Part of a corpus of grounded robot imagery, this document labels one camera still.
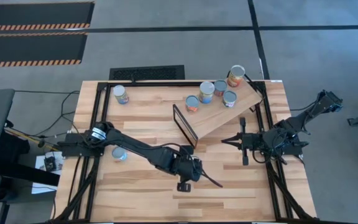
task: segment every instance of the can lid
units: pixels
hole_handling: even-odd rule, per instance
[[[227,83],[224,80],[216,80],[215,81],[215,89],[219,91],[224,91],[227,88]]]
[[[193,95],[187,96],[186,105],[187,106],[197,107],[198,106],[198,98],[197,98],[197,96],[193,96]]]
[[[237,77],[243,76],[246,73],[245,68],[241,65],[234,65],[231,67],[230,71]]]
[[[122,85],[116,85],[112,89],[112,92],[114,96],[122,96],[125,93],[125,88]]]
[[[117,147],[112,150],[112,156],[116,159],[120,159],[125,154],[125,149],[122,147]]]
[[[212,94],[215,90],[215,86],[211,82],[202,82],[200,90],[205,94]]]
[[[235,102],[237,99],[237,95],[233,91],[225,91],[223,94],[223,99],[226,102]]]

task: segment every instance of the wooden tabletop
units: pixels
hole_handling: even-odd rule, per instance
[[[89,128],[98,82],[83,82],[74,117],[75,125],[84,131]],[[266,81],[273,122],[290,116],[282,82]],[[188,144],[172,120],[172,104],[185,99],[197,87],[127,87],[129,103],[119,105],[114,96],[109,101],[107,120],[115,127],[151,145],[168,142]],[[262,107],[265,128],[268,127]],[[247,110],[240,116],[247,120],[247,132],[259,130],[255,113]],[[204,177],[190,182],[190,193],[177,192],[179,177],[168,175],[147,162],[128,153],[124,162],[114,162],[113,147],[107,147],[98,172],[93,204],[92,222],[234,222],[274,220],[272,199],[263,164],[251,157],[249,166],[242,165],[242,153],[220,140],[240,131],[238,118],[212,131],[198,142],[195,155],[203,161],[207,174],[220,182],[219,187]],[[66,159],[56,194],[57,214],[67,205],[68,193],[77,158]],[[310,215],[315,216],[305,168],[293,156],[285,156],[284,166],[289,191]],[[76,176],[74,192],[79,181]],[[86,199],[81,204],[80,217],[85,216]],[[284,206],[280,200],[282,216]]]

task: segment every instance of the floor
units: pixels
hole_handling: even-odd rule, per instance
[[[7,2],[64,0],[0,0]],[[358,25],[358,0],[254,0],[260,26]],[[96,0],[91,28],[158,26],[251,26],[246,0]],[[358,30],[261,31],[271,79],[283,80],[291,108],[312,102],[322,89],[343,98],[339,113],[308,125],[306,172],[322,220],[358,223]],[[83,80],[106,80],[114,67],[185,65],[187,79],[225,76],[242,64],[262,79],[252,31],[90,34],[83,62],[74,66],[0,68],[0,88],[79,90]],[[16,93],[9,119],[36,133],[60,114],[65,96]],[[75,109],[72,96],[65,111]],[[69,129],[60,121],[49,133]],[[34,147],[33,154],[40,150]],[[49,218],[53,195],[12,205],[7,223]]]

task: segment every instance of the blue can label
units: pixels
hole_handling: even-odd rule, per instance
[[[210,103],[212,101],[212,96],[213,96],[213,94],[205,94],[201,91],[198,98],[200,99],[200,102],[202,102],[202,103]]]

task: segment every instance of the soup can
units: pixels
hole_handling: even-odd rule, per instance
[[[241,65],[235,65],[231,67],[229,77],[227,78],[227,84],[231,87],[236,87],[243,80],[243,76],[246,74],[246,70]]]
[[[237,95],[233,91],[225,91],[223,94],[223,105],[232,108],[236,103]]]
[[[214,91],[215,96],[223,96],[223,93],[227,89],[226,81],[216,80],[214,85],[215,85],[215,91]]]
[[[200,85],[200,95],[198,98],[202,103],[210,103],[214,95],[215,86],[211,82],[203,82]]]
[[[129,101],[129,97],[127,92],[125,91],[125,88],[122,85],[116,85],[112,92],[114,96],[116,97],[118,103],[120,104],[126,104]]]
[[[127,159],[127,151],[122,147],[116,147],[112,150],[111,155],[115,162],[121,162]]]
[[[186,110],[188,112],[197,112],[198,111],[198,98],[197,96],[187,96],[186,98]]]

